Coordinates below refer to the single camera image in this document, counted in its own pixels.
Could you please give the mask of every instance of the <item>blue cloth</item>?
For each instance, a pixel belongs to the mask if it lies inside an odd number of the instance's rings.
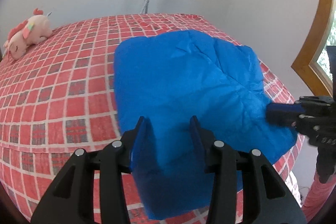
[[[246,46],[189,30],[135,37],[115,51],[115,97],[122,132],[146,118],[134,145],[133,176],[149,218],[209,205],[213,174],[195,156],[189,120],[234,149],[260,149],[275,163],[296,142],[269,125],[258,58]],[[242,188],[241,178],[238,189]]]

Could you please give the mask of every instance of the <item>red checkered bedsheet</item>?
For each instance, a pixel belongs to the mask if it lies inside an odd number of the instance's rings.
[[[102,149],[118,139],[113,89],[114,51],[136,36],[195,29],[238,43],[196,15],[124,15],[85,20],[55,30],[17,62],[0,63],[0,181],[20,211],[30,219],[41,196],[70,154],[79,147]],[[276,102],[293,97],[260,62],[264,89]],[[303,137],[275,165],[286,179]],[[131,175],[123,175],[132,223],[149,221]],[[100,221],[99,174],[95,174],[94,213]],[[237,219],[242,215],[238,193]],[[161,224],[204,224],[207,208],[161,221]]]

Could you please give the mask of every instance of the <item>silver screw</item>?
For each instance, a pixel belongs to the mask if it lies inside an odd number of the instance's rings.
[[[253,149],[253,150],[252,150],[252,154],[253,154],[254,156],[256,156],[256,157],[259,157],[259,156],[261,155],[261,152],[260,152],[260,150],[258,150],[258,149]]]
[[[84,154],[84,149],[80,148],[75,151],[76,156],[82,156]]]
[[[222,142],[222,141],[218,141],[218,140],[217,140],[217,141],[214,141],[213,145],[214,145],[215,147],[221,148],[221,147],[224,146],[224,142]]]
[[[119,147],[121,147],[123,145],[123,143],[121,142],[121,141],[114,141],[113,143],[112,143],[112,146],[114,147],[114,148],[119,148]]]

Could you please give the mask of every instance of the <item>wooden window frame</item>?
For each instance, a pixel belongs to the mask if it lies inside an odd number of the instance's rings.
[[[334,0],[320,0],[307,39],[292,64],[315,96],[332,97],[332,82],[316,63],[328,38],[333,17]]]

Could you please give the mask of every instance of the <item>stuffed animal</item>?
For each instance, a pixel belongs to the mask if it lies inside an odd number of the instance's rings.
[[[44,16],[43,11],[37,8],[33,14],[34,16],[11,29],[4,45],[3,56],[8,54],[8,58],[11,55],[14,60],[18,60],[26,53],[30,45],[38,45],[53,35],[48,16]]]

